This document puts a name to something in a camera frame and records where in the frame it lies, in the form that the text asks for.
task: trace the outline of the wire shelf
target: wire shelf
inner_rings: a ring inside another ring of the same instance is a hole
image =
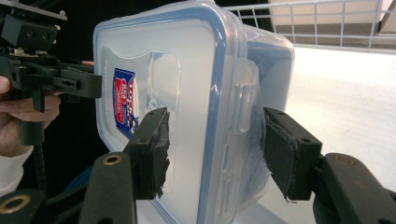
[[[224,9],[294,45],[396,51],[395,5],[396,0],[318,0]]]

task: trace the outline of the person's hand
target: person's hand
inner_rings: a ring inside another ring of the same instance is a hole
[[[0,156],[12,157],[21,145],[20,120],[43,121],[44,127],[59,115],[61,99],[57,94],[48,94],[45,97],[45,111],[33,109],[33,100],[11,100],[11,84],[5,77],[0,77]]]

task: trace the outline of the plastic food container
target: plastic food container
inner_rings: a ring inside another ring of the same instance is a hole
[[[284,109],[293,62],[284,37],[248,27],[212,1],[98,24],[98,131],[122,151],[152,109],[170,112],[171,165],[152,205],[167,223],[232,223],[265,192],[264,105]]]

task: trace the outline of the red and blue label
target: red and blue label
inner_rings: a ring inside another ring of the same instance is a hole
[[[139,125],[137,108],[134,108],[135,73],[115,69],[113,80],[113,106],[117,128],[131,139]]]

